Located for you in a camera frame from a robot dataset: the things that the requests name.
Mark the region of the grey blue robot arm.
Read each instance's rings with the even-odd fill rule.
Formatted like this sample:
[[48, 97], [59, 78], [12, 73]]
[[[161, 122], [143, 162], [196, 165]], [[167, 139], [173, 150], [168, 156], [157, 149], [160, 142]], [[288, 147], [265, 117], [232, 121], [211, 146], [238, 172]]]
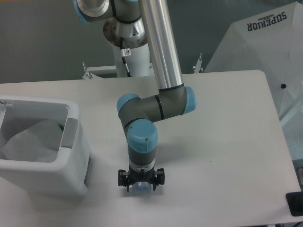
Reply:
[[126, 189], [139, 182], [153, 188], [165, 183], [164, 169], [155, 168], [158, 132], [156, 122], [190, 113], [196, 96], [184, 85], [168, 4], [165, 0], [75, 0], [84, 23], [104, 20], [106, 39], [119, 49], [128, 77], [126, 52], [148, 46], [158, 93], [145, 98], [125, 94], [116, 104], [129, 156], [129, 170], [118, 171], [118, 185]]

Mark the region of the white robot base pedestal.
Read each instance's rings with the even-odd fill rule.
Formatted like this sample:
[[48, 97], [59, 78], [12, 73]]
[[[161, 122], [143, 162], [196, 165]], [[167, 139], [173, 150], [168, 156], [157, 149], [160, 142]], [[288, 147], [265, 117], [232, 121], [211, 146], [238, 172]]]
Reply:
[[122, 53], [120, 47], [112, 45], [115, 65], [117, 66], [119, 62], [123, 63], [122, 56], [125, 57], [126, 63], [127, 62], [149, 62], [150, 63], [150, 51], [148, 44], [145, 44], [138, 48], [128, 48], [124, 49], [127, 50], [128, 54]]

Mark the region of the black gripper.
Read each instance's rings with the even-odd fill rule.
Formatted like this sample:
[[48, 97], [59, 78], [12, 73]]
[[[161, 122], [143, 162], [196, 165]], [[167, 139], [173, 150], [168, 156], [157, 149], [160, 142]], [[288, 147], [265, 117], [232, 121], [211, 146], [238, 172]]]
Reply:
[[118, 170], [118, 186], [125, 187], [127, 192], [130, 185], [139, 182], [149, 183], [155, 191], [157, 186], [165, 184], [164, 168], [155, 170], [152, 167], [151, 169], [140, 168], [139, 170], [135, 170], [135, 168], [129, 166], [128, 172], [122, 169]]

